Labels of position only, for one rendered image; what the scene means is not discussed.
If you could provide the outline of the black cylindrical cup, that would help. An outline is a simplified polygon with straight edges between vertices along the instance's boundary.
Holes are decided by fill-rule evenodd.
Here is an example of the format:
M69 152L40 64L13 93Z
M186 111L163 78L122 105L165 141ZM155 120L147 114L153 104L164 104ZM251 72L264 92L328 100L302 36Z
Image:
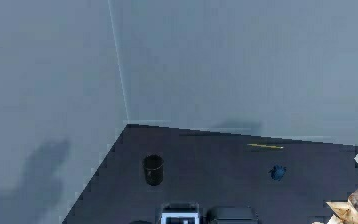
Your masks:
M158 186L163 182L164 160L161 156L148 155L142 162L145 181L150 186Z

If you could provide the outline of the blue crumpled object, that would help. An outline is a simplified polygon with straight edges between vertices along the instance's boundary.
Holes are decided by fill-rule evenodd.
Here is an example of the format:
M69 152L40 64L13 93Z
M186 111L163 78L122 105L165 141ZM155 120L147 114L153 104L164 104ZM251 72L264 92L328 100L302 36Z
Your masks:
M280 165L275 165L270 171L269 171L269 174L270 174L270 177L273 179L273 180L276 180L276 181L280 181L285 173L287 171L287 168L284 167L284 166L280 166Z

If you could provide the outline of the yellow pencil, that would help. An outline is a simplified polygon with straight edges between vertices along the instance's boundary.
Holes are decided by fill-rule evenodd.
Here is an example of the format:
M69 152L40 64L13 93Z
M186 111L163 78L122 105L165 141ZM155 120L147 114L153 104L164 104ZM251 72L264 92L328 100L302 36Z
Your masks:
M256 143L250 143L247 144L250 147L255 147L255 148L262 148L262 149L270 149L270 150L280 150L280 149L284 149L283 146L277 146L277 145L265 145L265 144L256 144Z

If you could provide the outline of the tan and grey lumpy object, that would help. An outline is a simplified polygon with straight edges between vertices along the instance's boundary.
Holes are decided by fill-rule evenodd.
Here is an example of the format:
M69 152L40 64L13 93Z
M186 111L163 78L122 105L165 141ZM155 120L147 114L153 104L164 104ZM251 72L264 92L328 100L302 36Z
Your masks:
M345 202L327 202L327 205L333 211L328 221L311 224L358 224L358 189Z

